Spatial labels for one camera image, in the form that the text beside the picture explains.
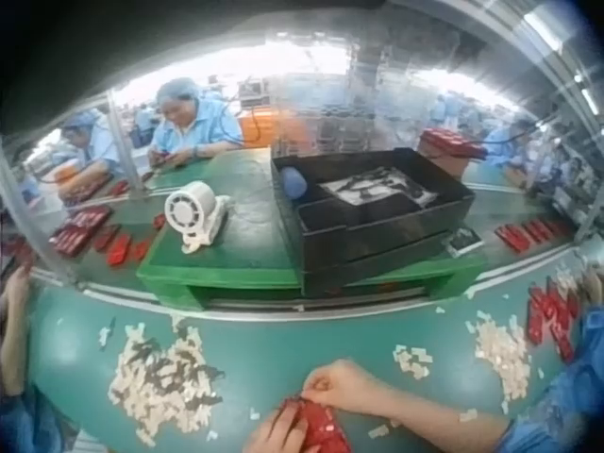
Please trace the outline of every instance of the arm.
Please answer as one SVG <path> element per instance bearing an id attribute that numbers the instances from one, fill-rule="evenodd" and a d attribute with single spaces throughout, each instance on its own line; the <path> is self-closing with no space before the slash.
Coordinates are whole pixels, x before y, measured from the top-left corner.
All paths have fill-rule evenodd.
<path id="1" fill-rule="evenodd" d="M 108 171 L 109 166 L 105 160 L 101 159 L 96 162 L 93 162 L 91 165 L 86 167 L 77 175 L 64 182 L 59 188 L 59 195 L 64 196 L 77 187 L 90 184 L 100 176 L 105 175 Z"/>
<path id="2" fill-rule="evenodd" d="M 21 267 L 10 277 L 6 289 L 8 313 L 5 338 L 0 349 L 0 371 L 7 396 L 17 396 L 25 387 L 27 297 L 28 276 Z"/>
<path id="3" fill-rule="evenodd" d="M 304 384 L 302 397 L 345 411 L 394 419 L 447 452 L 495 451 L 510 424 L 487 414 L 462 423 L 459 411 L 398 391 L 352 361 L 335 361 L 315 370 Z"/>

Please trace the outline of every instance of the green workbench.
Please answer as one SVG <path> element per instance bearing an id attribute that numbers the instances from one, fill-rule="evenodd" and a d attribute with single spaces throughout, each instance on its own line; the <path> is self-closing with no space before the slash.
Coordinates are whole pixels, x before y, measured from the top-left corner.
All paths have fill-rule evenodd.
<path id="1" fill-rule="evenodd" d="M 588 249 L 601 251 L 602 247 Z M 185 323 L 199 328 L 207 362 L 226 372 L 226 378 L 215 384 L 224 402 L 212 409 L 210 419 L 210 428 L 219 438 L 206 442 L 206 429 L 183 434 L 165 425 L 154 451 L 241 451 L 245 438 L 258 425 L 249 419 L 250 408 L 265 416 L 283 398 L 300 390 L 312 368 L 338 358 L 352 358 L 398 388 L 460 411 L 477 408 L 501 413 L 499 378 L 486 361 L 475 358 L 475 338 L 464 323 L 476 321 L 477 310 L 483 310 L 498 324 L 507 324 L 516 314 L 524 325 L 529 284 L 545 284 L 545 277 L 555 275 L 561 260 L 574 271 L 580 267 L 572 249 L 562 251 L 559 257 L 539 260 L 525 274 L 479 291 L 472 299 L 462 296 L 442 302 L 444 314 L 437 314 L 434 305 L 408 310 L 384 307 L 382 313 L 336 311 L 339 319 L 316 313 L 325 318 L 312 320 L 309 313 L 293 313 L 289 322 L 270 314 L 252 314 L 238 322 L 209 319 L 212 313 L 207 311 L 192 313 L 195 317 Z M 104 444 L 120 453 L 147 451 L 135 435 L 136 422 L 110 404 L 107 391 L 125 344 L 125 326 L 145 323 L 147 338 L 155 337 L 165 347 L 175 339 L 167 312 L 160 306 L 130 308 L 69 289 L 45 287 L 32 313 L 29 376 L 60 411 Z M 114 316 L 114 333 L 101 351 L 98 331 Z M 397 344 L 427 349 L 434 358 L 429 377 L 416 381 L 401 373 L 392 355 Z M 544 344 L 531 348 L 530 354 L 528 396 L 510 404 L 510 416 L 533 402 L 562 370 L 548 334 Z M 538 367 L 545 372 L 543 380 Z M 338 417 L 354 451 L 423 451 L 426 446 L 403 428 L 370 440 L 367 431 L 384 420 L 349 413 Z"/>

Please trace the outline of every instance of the white fan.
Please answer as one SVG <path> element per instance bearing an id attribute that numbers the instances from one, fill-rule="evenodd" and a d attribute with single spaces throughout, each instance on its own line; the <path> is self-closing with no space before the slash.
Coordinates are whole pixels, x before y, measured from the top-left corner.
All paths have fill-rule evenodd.
<path id="1" fill-rule="evenodd" d="M 227 213 L 229 196 L 214 195 L 210 186 L 194 181 L 172 192 L 164 205 L 166 220 L 182 234 L 182 252 L 189 254 L 213 243 Z"/>

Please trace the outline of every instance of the work station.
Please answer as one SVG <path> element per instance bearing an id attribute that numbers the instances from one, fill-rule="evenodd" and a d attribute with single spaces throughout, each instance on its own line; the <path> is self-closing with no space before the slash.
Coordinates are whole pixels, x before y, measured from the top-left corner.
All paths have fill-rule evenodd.
<path id="1" fill-rule="evenodd" d="M 32 266 L 28 379 L 62 416 L 118 453 L 242 451 L 341 358 L 461 418 L 538 400 L 604 250 L 604 99 L 546 6 L 414 3 L 252 17 L 3 140 L 2 279 Z M 521 332 L 513 391 L 484 326 Z M 194 410 L 129 396 L 149 342 L 141 367 L 205 370 Z M 351 451 L 438 451 L 336 413 Z"/>

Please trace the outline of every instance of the black box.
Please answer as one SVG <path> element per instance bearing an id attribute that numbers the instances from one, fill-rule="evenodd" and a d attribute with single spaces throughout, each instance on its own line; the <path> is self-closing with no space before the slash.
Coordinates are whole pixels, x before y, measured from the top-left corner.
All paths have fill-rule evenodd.
<path id="1" fill-rule="evenodd" d="M 289 199 L 279 171 L 293 167 L 308 189 Z M 403 193 L 354 206 L 321 187 L 331 181 L 394 168 L 437 196 L 424 206 Z M 463 221 L 474 193 L 409 148 L 272 160 L 283 236 L 302 293 L 315 295 L 377 276 L 445 250 L 443 240 Z"/>

